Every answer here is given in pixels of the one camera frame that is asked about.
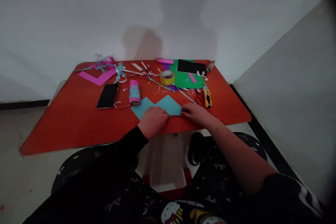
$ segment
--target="left hand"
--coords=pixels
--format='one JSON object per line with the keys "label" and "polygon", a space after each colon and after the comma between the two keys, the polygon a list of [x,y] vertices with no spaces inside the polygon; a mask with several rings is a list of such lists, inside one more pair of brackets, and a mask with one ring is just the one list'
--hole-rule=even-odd
{"label": "left hand", "polygon": [[142,116],[138,127],[143,135],[148,139],[155,137],[160,130],[166,125],[170,115],[160,107],[149,107]]}

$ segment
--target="yellow tape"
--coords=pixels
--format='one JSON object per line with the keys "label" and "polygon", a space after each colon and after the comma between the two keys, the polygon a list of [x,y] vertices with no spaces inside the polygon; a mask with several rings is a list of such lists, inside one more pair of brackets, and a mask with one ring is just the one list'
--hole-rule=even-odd
{"label": "yellow tape", "polygon": [[175,82],[175,73],[170,70],[165,70],[160,74],[160,79],[163,85],[172,85]]}

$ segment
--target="pink paper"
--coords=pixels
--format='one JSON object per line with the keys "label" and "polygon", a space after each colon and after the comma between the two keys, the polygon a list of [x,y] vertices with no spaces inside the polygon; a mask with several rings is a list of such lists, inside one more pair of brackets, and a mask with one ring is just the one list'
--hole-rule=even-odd
{"label": "pink paper", "polygon": [[174,64],[174,60],[173,59],[170,60],[170,59],[160,59],[160,58],[158,58],[157,61],[159,63],[162,63],[162,64],[169,64],[169,65]]}
{"label": "pink paper", "polygon": [[197,82],[197,81],[195,80],[195,77],[194,77],[193,74],[189,73],[189,77],[190,77],[190,79],[191,79],[194,83]]}
{"label": "pink paper", "polygon": [[106,81],[108,81],[108,79],[110,79],[113,75],[115,75],[117,72],[116,72],[116,69],[113,68],[111,70],[108,70],[107,72],[103,73],[102,75],[100,75],[98,78],[82,71],[80,72],[78,75],[80,77],[83,77],[84,79],[87,79],[88,81],[91,81],[92,83],[98,85],[98,86],[101,86],[103,85]]}

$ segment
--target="white wall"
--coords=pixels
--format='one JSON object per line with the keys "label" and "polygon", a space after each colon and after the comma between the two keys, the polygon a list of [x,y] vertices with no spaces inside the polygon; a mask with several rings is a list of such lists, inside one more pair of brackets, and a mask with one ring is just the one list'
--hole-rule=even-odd
{"label": "white wall", "polygon": [[236,80],[321,0],[0,0],[0,102],[51,98],[94,53],[216,59]]}
{"label": "white wall", "polygon": [[323,0],[234,83],[324,204],[336,171],[336,12],[329,4]]}

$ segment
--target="black phone screen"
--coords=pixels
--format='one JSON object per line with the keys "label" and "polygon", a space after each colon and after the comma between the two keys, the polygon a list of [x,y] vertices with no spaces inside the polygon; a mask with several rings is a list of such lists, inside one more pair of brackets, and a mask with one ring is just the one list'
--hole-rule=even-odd
{"label": "black phone screen", "polygon": [[102,94],[100,95],[97,108],[106,109],[111,108],[116,100],[118,84],[106,84],[103,88]]}

